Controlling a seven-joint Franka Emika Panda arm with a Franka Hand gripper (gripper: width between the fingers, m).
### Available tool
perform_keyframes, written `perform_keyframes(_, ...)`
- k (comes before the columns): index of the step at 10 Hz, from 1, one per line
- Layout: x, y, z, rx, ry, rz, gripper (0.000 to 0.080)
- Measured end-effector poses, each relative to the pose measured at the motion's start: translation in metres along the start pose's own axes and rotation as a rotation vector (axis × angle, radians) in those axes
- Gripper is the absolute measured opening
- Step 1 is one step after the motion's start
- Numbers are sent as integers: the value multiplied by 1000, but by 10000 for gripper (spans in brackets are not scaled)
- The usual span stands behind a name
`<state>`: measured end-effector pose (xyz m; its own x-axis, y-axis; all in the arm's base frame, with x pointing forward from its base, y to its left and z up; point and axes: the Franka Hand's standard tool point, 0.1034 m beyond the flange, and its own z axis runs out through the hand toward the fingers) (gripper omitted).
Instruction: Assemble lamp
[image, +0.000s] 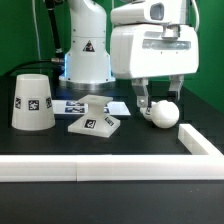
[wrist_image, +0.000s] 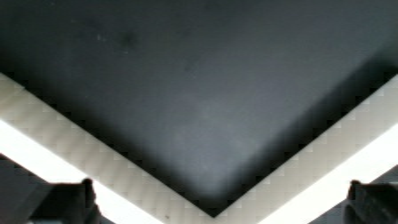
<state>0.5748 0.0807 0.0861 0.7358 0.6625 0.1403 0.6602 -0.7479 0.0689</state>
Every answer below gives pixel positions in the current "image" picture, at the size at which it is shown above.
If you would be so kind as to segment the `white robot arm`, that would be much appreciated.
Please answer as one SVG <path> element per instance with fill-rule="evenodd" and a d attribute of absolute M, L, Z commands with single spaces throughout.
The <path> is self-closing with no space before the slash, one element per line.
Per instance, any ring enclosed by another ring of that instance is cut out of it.
<path fill-rule="evenodd" d="M 190 26 L 195 0 L 122 0 L 106 13 L 92 0 L 68 0 L 71 47 L 62 84 L 95 90 L 130 79 L 137 105 L 150 106 L 148 79 L 168 76 L 168 97 L 180 98 L 184 76 L 197 71 L 197 26 Z"/>

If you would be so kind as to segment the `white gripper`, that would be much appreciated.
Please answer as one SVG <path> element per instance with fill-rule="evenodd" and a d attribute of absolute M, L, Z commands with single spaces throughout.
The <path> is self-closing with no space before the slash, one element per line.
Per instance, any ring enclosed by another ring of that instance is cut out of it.
<path fill-rule="evenodd" d="M 150 105 L 149 77 L 169 76 L 168 100 L 178 101 L 184 83 L 179 74 L 195 73 L 199 66 L 197 34 L 192 27 L 181 25 L 178 38 L 163 38 L 160 25 L 118 26 L 110 42 L 111 70 L 116 78 L 133 79 L 137 106 Z"/>

